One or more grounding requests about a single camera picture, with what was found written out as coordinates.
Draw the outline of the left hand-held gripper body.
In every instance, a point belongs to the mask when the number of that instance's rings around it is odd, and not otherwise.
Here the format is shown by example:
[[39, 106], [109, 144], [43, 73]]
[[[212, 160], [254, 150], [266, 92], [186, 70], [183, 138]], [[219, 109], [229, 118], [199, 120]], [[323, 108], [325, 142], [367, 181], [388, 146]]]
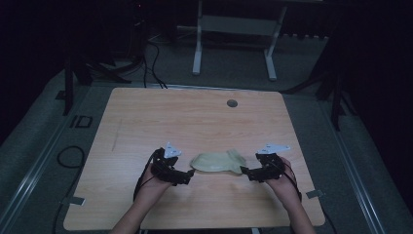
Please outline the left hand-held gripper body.
[[153, 166], [151, 173], [159, 180], [173, 183], [175, 178], [187, 178], [185, 172], [174, 168], [181, 151], [172, 146], [169, 142], [165, 147], [156, 149], [152, 154]]

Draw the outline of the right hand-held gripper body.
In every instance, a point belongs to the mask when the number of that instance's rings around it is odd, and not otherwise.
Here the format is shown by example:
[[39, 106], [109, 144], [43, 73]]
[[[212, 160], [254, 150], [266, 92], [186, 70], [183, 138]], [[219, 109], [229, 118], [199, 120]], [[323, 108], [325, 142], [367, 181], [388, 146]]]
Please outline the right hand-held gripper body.
[[279, 152], [289, 150], [289, 145], [279, 145], [266, 143], [262, 149], [259, 149], [255, 156], [262, 168], [259, 169], [258, 176], [268, 176], [270, 179], [278, 179], [284, 173], [284, 164]]

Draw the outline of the beige sock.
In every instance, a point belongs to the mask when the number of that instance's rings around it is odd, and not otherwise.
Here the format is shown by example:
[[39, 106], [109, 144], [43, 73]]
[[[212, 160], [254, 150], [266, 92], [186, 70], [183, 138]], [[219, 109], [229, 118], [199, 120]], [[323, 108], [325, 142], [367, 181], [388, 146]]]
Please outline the beige sock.
[[245, 158], [236, 150], [230, 149], [227, 151], [231, 168], [235, 171], [238, 170], [240, 167], [245, 167], [246, 162]]
[[194, 158], [191, 167], [205, 173], [232, 172], [240, 175], [241, 169], [233, 170], [230, 165], [227, 152], [225, 153], [202, 153]]

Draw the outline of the person's left hand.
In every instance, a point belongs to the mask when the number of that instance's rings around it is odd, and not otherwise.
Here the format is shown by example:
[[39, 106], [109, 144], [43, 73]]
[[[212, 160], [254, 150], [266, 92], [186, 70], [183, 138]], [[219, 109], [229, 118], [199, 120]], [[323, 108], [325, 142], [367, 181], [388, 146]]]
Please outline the person's left hand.
[[159, 180], [151, 173], [150, 169], [147, 169], [135, 199], [139, 201], [158, 201], [170, 187], [170, 182]]

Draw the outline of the person's right hand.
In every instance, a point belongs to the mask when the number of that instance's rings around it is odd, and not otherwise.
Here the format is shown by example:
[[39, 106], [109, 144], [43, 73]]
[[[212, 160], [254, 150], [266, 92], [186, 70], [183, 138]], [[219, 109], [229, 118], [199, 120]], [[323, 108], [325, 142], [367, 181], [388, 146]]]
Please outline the person's right hand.
[[290, 162], [282, 157], [284, 164], [284, 173], [278, 179], [268, 179], [266, 183], [274, 191], [278, 199], [283, 203], [286, 200], [297, 199], [300, 201], [300, 196], [297, 187], [295, 174], [291, 169]]

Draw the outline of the black metal stand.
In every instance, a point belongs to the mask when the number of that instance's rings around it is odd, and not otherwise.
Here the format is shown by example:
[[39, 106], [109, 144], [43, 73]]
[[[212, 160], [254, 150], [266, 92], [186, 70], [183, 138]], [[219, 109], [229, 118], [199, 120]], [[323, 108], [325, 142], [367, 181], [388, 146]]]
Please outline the black metal stand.
[[67, 58], [64, 63], [63, 99], [65, 102], [65, 106], [64, 106], [63, 115], [67, 116], [73, 106], [73, 101], [74, 101], [73, 75], [76, 75], [80, 83], [84, 85], [90, 85], [93, 79], [89, 73], [89, 70], [92, 69], [100, 73], [102, 77], [109, 78], [118, 83], [129, 84], [130, 81], [124, 78], [121, 78], [120, 74], [123, 72], [127, 72], [129, 70], [132, 70], [135, 67], [137, 67], [137, 63], [133, 62], [126, 66], [118, 67], [115, 69], [109, 69], [85, 55], [80, 55], [76, 59], [72, 57]]
[[282, 94], [293, 95], [301, 90], [319, 83], [316, 90], [317, 100], [327, 100], [332, 97], [330, 121], [333, 128], [340, 132], [339, 117], [343, 114], [341, 103], [344, 102], [349, 111], [356, 114], [349, 102], [343, 95], [344, 89], [344, 73], [337, 70], [325, 70], [321, 72], [312, 71], [310, 77], [302, 83], [299, 83], [292, 88], [282, 90]]

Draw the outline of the dark equipment rack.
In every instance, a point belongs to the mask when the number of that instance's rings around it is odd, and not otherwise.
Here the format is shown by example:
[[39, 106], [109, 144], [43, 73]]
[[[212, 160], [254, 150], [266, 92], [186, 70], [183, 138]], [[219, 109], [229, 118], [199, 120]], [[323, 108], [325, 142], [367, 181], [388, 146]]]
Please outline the dark equipment rack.
[[149, 5], [147, 0], [128, 0], [131, 9], [131, 45], [129, 56], [133, 62], [143, 60], [148, 40]]

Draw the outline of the metal floor rail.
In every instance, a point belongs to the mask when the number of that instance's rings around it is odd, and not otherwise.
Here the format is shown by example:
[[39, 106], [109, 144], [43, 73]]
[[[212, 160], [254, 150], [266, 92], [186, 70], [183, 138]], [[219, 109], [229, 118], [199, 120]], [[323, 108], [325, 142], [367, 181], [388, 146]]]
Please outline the metal floor rail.
[[332, 124], [332, 121], [330, 120], [329, 104], [322, 101], [319, 103], [319, 107], [323, 113], [324, 119], [327, 121], [330, 131], [334, 135], [336, 143], [338, 144], [340, 158], [344, 170], [354, 190], [358, 205], [363, 213], [364, 219], [367, 223], [370, 233], [386, 234], [385, 228], [381, 222], [380, 217], [377, 214], [371, 196], [367, 191], [360, 174], [357, 171], [356, 164], [352, 158], [349, 148], [347, 147], [347, 144], [344, 141], [341, 132], [336, 130], [336, 128]]
[[30, 167], [10, 203], [5, 208], [0, 216], [0, 234], [10, 234], [13, 225], [15, 224], [19, 214], [25, 206], [32, 191], [36, 187], [40, 177], [46, 170], [46, 167], [51, 160], [52, 153], [62, 135], [64, 128], [70, 122], [71, 114], [64, 116], [56, 127], [54, 127], [53, 134], [48, 139], [46, 145], [38, 155], [38, 158]]

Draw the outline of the white desk frame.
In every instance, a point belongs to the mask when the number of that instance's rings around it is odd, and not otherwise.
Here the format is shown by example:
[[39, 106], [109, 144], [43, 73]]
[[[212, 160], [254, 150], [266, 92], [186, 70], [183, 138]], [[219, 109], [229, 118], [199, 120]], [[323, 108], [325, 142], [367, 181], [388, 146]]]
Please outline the white desk frame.
[[204, 13], [204, 2], [206, 0], [195, 0], [197, 2], [197, 24], [194, 27], [196, 33], [196, 47], [193, 59], [192, 74], [200, 75], [203, 57], [203, 33], [220, 32], [240, 35], [267, 36], [271, 43], [263, 50], [268, 79], [276, 81], [277, 71], [273, 61], [273, 53], [284, 22], [288, 6], [291, 4], [319, 4], [323, 0], [274, 0], [280, 4], [280, 10], [276, 19], [250, 19], [242, 17], [227, 17], [206, 15]]

